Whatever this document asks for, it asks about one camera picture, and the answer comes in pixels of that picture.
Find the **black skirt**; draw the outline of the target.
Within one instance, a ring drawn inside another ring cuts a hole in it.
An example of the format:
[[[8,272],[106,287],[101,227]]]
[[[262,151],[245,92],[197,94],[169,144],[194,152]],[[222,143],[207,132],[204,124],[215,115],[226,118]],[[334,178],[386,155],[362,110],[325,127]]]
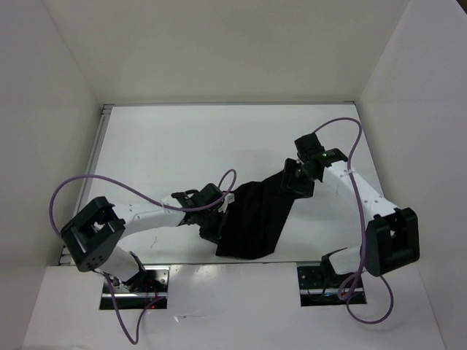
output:
[[[215,252],[218,257],[256,260],[274,252],[295,201],[281,191],[281,184],[280,171],[234,190]]]

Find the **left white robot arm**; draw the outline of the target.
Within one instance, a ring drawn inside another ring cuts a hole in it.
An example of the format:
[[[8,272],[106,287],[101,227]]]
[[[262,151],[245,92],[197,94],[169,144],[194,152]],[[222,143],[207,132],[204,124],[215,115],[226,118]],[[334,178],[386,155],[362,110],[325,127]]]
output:
[[[119,280],[128,291],[150,284],[149,273],[133,252],[117,244],[135,233],[156,228],[198,225],[202,230],[222,222],[234,194],[210,183],[202,190],[171,194],[161,204],[112,204],[94,198],[63,228],[60,236],[81,272],[100,271]]]

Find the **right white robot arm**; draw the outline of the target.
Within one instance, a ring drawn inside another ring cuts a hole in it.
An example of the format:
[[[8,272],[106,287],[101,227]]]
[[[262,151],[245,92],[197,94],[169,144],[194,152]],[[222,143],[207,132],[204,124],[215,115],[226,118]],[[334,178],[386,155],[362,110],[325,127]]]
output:
[[[420,258],[418,218],[411,208],[401,209],[376,191],[339,149],[305,153],[288,158],[280,190],[296,198],[311,198],[315,182],[331,188],[363,218],[361,246],[327,254],[320,268],[321,281],[335,287],[360,266],[372,276],[415,263]]]

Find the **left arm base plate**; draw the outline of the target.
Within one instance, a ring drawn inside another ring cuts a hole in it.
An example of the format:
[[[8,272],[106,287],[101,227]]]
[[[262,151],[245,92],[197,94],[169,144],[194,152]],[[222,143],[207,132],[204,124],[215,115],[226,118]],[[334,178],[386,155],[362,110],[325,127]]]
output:
[[[122,281],[110,276],[111,284],[104,280],[100,310],[114,308],[110,289],[113,289],[117,307],[120,310],[143,310],[151,304],[150,309],[166,309],[168,301],[169,272],[168,265],[146,265],[147,278],[137,289],[131,289]]]

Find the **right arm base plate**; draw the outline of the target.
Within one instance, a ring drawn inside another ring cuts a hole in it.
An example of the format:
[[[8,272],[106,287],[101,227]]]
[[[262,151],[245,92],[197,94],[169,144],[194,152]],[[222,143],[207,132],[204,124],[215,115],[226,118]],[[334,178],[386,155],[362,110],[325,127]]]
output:
[[[335,275],[325,277],[318,263],[297,265],[298,287],[301,307],[340,306],[345,301],[340,300],[337,293],[341,283],[350,276]]]

